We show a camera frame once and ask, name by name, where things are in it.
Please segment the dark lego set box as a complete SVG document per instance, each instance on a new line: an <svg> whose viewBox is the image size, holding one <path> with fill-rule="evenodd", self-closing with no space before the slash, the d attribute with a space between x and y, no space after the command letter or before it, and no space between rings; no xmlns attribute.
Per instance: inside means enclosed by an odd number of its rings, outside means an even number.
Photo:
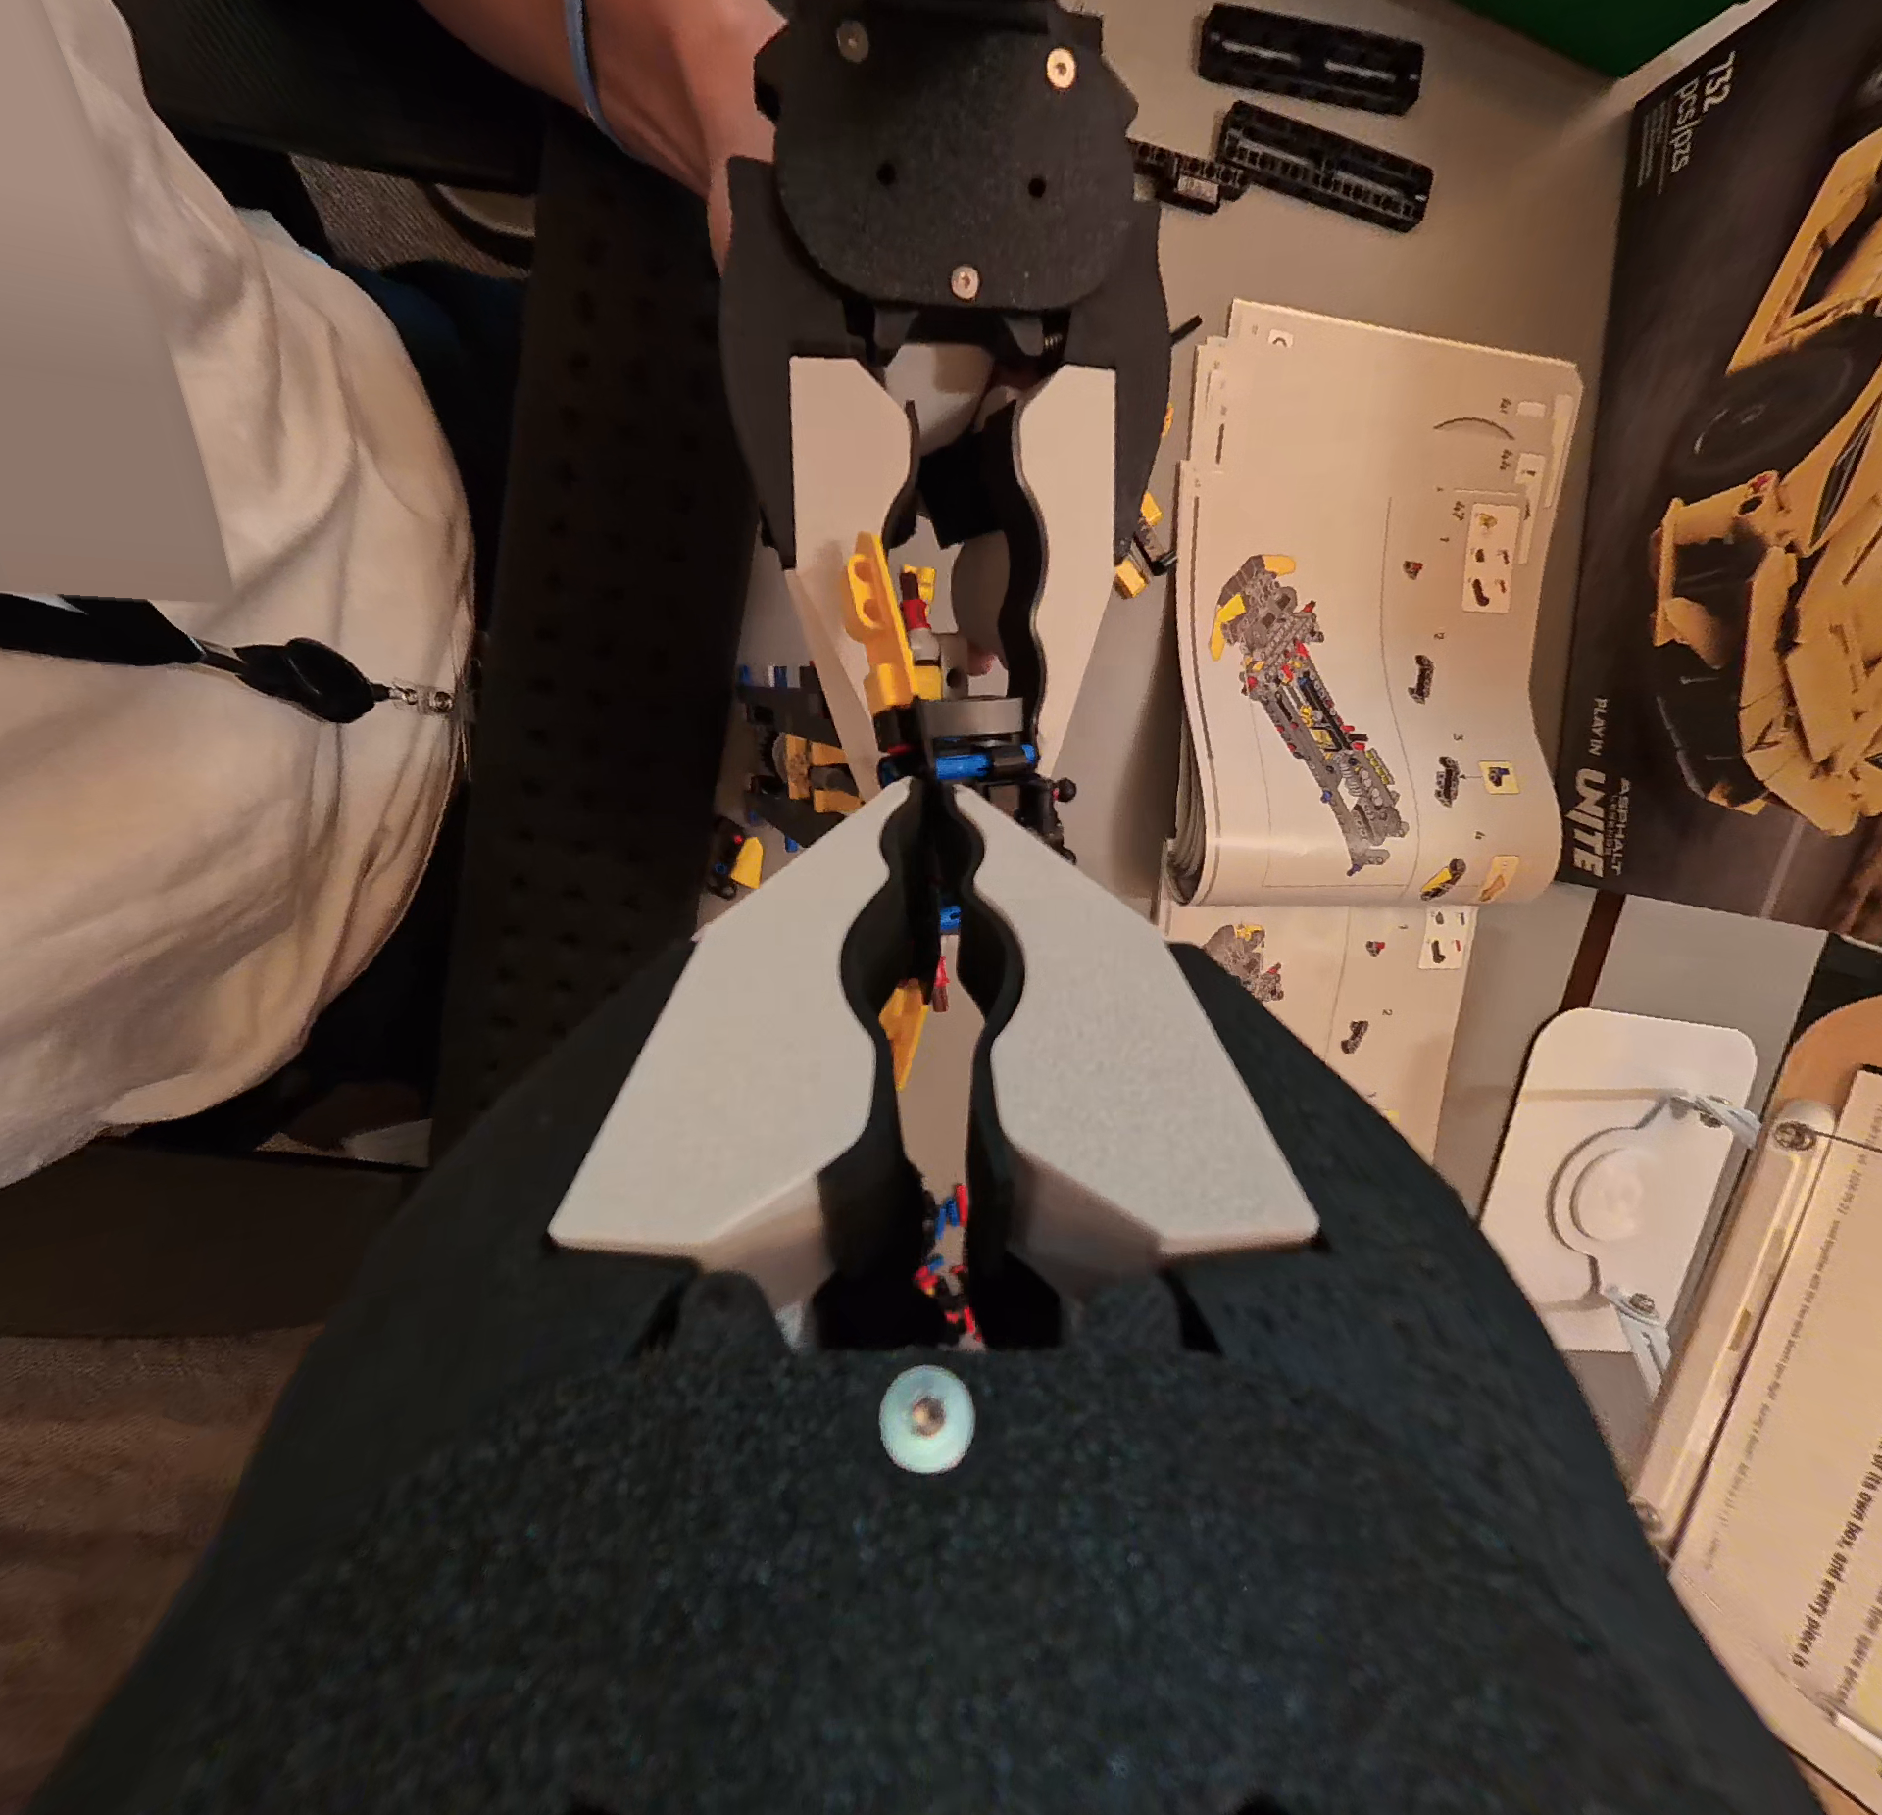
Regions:
<svg viewBox="0 0 1882 1815"><path fill-rule="evenodd" d="M1627 121L1558 875L1882 936L1882 0L1771 0Z"/></svg>

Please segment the black lego frame piece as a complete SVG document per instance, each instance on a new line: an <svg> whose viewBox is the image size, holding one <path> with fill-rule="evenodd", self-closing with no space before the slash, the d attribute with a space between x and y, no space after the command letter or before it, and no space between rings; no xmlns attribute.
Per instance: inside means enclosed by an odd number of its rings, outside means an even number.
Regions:
<svg viewBox="0 0 1882 1815"><path fill-rule="evenodd" d="M1302 15L1210 2L1198 75L1331 110L1406 115L1422 91L1422 45Z"/></svg>
<svg viewBox="0 0 1882 1815"><path fill-rule="evenodd" d="M1420 157L1312 125L1294 115L1236 98L1218 119L1213 157L1246 184L1312 207L1413 229L1428 211L1431 168Z"/></svg>

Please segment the person's left hand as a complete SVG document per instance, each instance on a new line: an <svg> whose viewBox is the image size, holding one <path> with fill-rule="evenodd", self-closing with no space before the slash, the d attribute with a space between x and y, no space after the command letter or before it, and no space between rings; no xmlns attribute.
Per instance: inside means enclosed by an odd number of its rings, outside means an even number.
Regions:
<svg viewBox="0 0 1882 1815"><path fill-rule="evenodd" d="M600 110L620 151L707 207L712 262L726 266L730 168L771 162L774 121L755 110L755 56L786 18L767 0L600 0Z"/></svg>

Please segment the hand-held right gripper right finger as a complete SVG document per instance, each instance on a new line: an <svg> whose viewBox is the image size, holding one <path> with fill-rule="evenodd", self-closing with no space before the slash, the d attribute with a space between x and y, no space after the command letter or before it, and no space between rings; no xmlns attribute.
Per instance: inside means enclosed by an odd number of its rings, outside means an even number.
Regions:
<svg viewBox="0 0 1882 1815"><path fill-rule="evenodd" d="M980 1007L966 1296L1049 1348L1088 1293L1306 1246L1319 1214L1170 944L980 792L946 792L958 978Z"/></svg>

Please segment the dark perforated cloth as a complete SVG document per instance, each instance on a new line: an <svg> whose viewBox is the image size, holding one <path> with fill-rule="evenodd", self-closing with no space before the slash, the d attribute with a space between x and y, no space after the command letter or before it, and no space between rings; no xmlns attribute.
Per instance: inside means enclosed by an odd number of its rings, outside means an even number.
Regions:
<svg viewBox="0 0 1882 1815"><path fill-rule="evenodd" d="M755 545L692 195L542 133L430 1158L692 936Z"/></svg>

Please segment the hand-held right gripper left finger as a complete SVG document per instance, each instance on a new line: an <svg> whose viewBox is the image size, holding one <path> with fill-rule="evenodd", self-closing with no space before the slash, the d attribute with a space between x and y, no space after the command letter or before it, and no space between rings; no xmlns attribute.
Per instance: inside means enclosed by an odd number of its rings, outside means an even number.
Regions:
<svg viewBox="0 0 1882 1815"><path fill-rule="evenodd" d="M560 1252L692 1262L808 1300L825 1348L936 1348L925 1188L878 1007L937 963L942 792L898 782L692 936L560 1192Z"/></svg>

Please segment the scattered small lego pins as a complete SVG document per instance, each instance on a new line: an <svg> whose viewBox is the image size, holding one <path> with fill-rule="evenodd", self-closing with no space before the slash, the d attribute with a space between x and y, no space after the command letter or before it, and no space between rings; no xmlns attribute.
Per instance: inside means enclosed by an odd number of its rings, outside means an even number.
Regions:
<svg viewBox="0 0 1882 1815"><path fill-rule="evenodd" d="M966 1182L954 1182L942 1197L930 1192L925 1262L917 1267L917 1290L942 1309L942 1324L959 1348L984 1348L984 1334L969 1308L966 1221L969 1221Z"/></svg>

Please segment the lego car chassis model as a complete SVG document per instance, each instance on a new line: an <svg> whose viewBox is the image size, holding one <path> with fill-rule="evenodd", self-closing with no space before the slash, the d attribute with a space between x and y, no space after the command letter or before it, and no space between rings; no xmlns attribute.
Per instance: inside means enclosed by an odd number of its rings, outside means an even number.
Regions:
<svg viewBox="0 0 1882 1815"><path fill-rule="evenodd" d="M1150 936L1125 925L1125 910L1088 885L1049 842L1032 842L993 792L1049 792L1032 777L1032 748L1005 727L1017 699L959 695L917 699L889 716L911 719L911 748L889 758L889 783L877 783L877 765L862 765L862 792L820 787L814 777L844 769L844 748L825 744L834 716L862 716L853 748L866 744L872 712L862 699L866 649L814 606L814 585L803 573L762 551L750 636L755 610L786 615L803 639L803 663L787 678L744 674L738 699L762 716L762 734L803 744L786 753L803 777L762 777L750 792L755 823L792 842L792 859L767 863L771 879L753 885L753 897L774 888L792 909L792 925L814 925L834 944L838 997L853 997L862 1028L886 1043L886 1088L903 1088L917 1062L920 1026L937 997L937 952L917 950L903 978L894 970L894 885L925 885L920 851L937 859L936 869L936 930L911 925L917 937L958 937L958 978L984 1011L975 1043L975 1116L1010 1116L1027 1124L1023 1144L1042 1148L1049 1111L1027 1111L1023 1095L1055 1088L1099 1052L1088 1015L1103 1007L1103 986L1080 970L1080 930L1122 925L1130 952L1149 952ZM866 909L878 897L877 937L853 937Z"/></svg>

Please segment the blue wristband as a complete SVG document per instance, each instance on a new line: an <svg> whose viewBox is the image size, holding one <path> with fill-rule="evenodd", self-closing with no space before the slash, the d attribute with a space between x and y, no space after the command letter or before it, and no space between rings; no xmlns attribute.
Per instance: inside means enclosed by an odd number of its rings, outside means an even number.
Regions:
<svg viewBox="0 0 1882 1815"><path fill-rule="evenodd" d="M620 140L615 140L615 133L605 115L605 98L600 98L594 45L591 45L591 0L560 0L560 34L568 34L569 84L575 84L582 115L591 119L591 125L605 140L614 140L620 151Z"/></svg>

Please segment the lego instruction booklet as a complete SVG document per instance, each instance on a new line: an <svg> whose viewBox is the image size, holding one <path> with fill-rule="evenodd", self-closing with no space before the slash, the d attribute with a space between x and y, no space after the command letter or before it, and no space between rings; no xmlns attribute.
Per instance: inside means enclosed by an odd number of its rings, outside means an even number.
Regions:
<svg viewBox="0 0 1882 1815"><path fill-rule="evenodd" d="M1580 369L1235 298L1173 469L1170 944L1422 1158L1482 909L1554 879L1531 716Z"/></svg>

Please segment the yellow thin lego beam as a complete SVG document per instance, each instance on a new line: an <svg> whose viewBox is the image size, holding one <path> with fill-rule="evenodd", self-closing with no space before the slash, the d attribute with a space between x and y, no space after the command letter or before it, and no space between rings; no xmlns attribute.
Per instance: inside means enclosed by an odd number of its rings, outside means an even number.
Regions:
<svg viewBox="0 0 1882 1815"><path fill-rule="evenodd" d="M937 639L930 605L911 590L917 636L907 636L903 573L889 567L886 539L862 532L844 563L844 629L862 644L862 702L872 716L942 699Z"/></svg>

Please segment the black lego beam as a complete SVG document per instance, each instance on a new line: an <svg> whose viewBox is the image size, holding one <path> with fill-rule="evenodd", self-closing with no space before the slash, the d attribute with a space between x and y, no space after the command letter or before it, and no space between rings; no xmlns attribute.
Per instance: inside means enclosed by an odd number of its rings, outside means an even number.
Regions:
<svg viewBox="0 0 1882 1815"><path fill-rule="evenodd" d="M1218 211L1225 203L1246 195L1246 170L1228 157L1203 157L1184 151L1164 151L1150 140L1130 140L1134 170L1149 180L1158 203L1184 207L1184 211Z"/></svg>

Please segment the printed instruction sheet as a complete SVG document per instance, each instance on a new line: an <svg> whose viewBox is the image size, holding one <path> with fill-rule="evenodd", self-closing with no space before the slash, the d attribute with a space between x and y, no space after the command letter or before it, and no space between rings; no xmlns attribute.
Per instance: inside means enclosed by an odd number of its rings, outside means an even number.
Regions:
<svg viewBox="0 0 1882 1815"><path fill-rule="evenodd" d="M1857 1072L1696 1491L1673 1589L1770 1730L1882 1790L1882 1080Z"/></svg>

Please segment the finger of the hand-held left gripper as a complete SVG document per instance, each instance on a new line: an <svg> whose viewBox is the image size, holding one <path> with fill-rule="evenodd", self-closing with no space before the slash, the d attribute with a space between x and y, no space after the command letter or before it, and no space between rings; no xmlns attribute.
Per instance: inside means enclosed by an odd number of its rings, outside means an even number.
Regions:
<svg viewBox="0 0 1882 1815"><path fill-rule="evenodd" d="M787 356L787 599L848 764L877 764L866 649L848 636L848 556L886 537L917 471L907 406L853 356Z"/></svg>
<svg viewBox="0 0 1882 1815"><path fill-rule="evenodd" d="M1010 422L1010 685L1065 739L1114 582L1114 370L1055 369Z"/></svg>

